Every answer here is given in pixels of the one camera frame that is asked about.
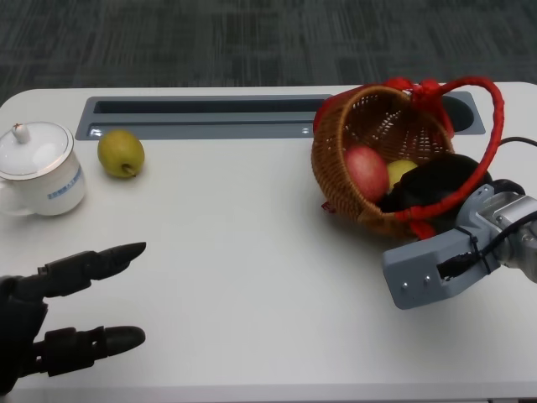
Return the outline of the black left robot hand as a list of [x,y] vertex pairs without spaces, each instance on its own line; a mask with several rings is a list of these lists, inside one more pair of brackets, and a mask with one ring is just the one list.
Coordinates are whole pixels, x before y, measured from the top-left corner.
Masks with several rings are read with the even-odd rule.
[[135,326],[65,327],[36,337],[48,313],[45,299],[85,290],[95,280],[123,272],[146,244],[129,243],[101,252],[85,251],[45,264],[36,275],[1,279],[1,394],[31,374],[57,376],[90,368],[97,360],[125,353],[145,342]]

